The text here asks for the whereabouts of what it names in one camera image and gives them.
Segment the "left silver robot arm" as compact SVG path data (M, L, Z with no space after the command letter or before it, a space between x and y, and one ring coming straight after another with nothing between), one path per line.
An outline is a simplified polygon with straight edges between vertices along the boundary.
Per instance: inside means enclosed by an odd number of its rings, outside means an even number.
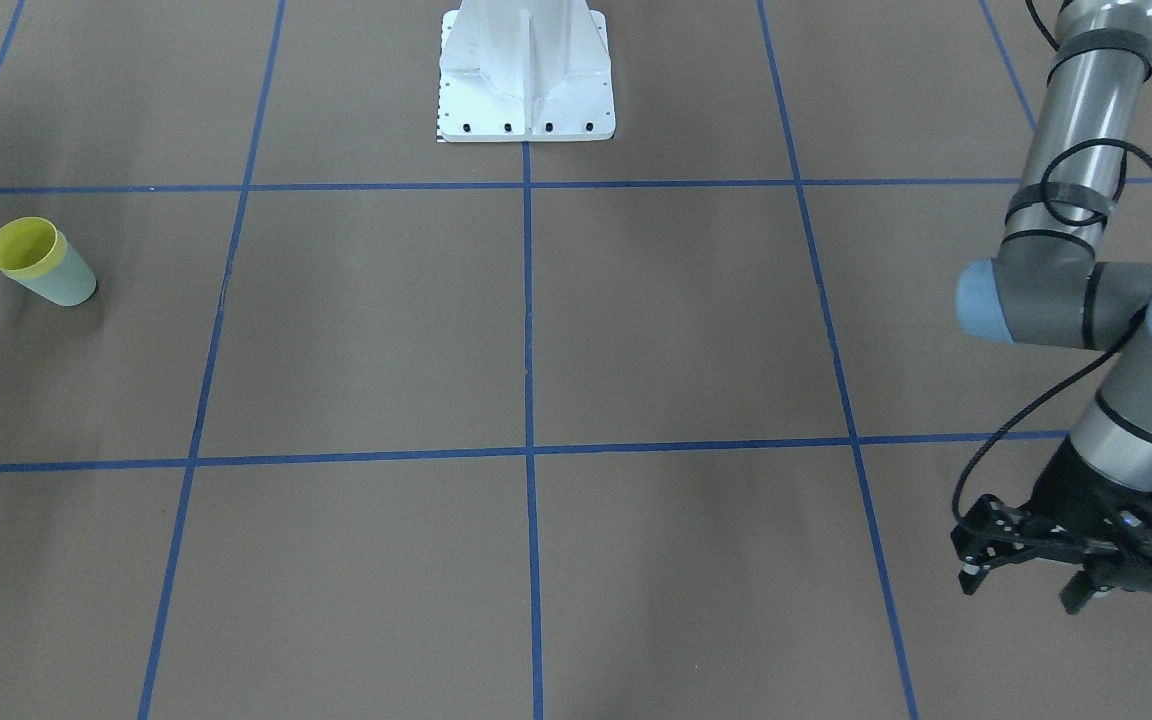
M1126 165L1152 156L1129 141L1152 77L1152 1L1064 1L1044 37L1055 51L1041 114L993 258L956 288L960 327L1007 344L1084 348L1094 359L1005 420L957 478L952 546L973 594L1007 564L1074 568L1069 614L1111 591L1152 594L1152 264L1107 263L1097 249L1126 190ZM1024 503L993 495L963 509L987 450L1051 397L1106 366Z

